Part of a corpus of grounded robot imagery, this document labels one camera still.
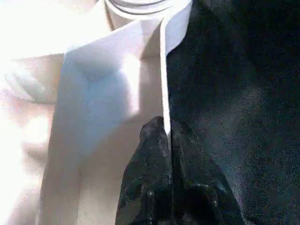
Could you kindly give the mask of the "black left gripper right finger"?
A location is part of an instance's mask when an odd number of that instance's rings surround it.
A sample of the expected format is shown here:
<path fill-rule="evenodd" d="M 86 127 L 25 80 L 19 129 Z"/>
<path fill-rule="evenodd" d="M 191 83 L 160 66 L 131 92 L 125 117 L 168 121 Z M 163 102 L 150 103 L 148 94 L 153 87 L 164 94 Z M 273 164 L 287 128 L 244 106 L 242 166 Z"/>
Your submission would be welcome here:
<path fill-rule="evenodd" d="M 225 175 L 184 123 L 171 124 L 173 210 L 179 225 L 243 225 Z"/>

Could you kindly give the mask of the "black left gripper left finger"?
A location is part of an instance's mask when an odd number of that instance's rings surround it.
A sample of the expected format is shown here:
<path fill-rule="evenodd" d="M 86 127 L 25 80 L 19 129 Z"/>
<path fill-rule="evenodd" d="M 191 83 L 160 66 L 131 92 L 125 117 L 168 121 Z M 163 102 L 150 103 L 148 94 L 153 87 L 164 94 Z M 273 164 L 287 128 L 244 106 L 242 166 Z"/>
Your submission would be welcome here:
<path fill-rule="evenodd" d="M 170 225 L 173 176 L 163 117 L 143 125 L 121 184 L 115 224 Z"/>

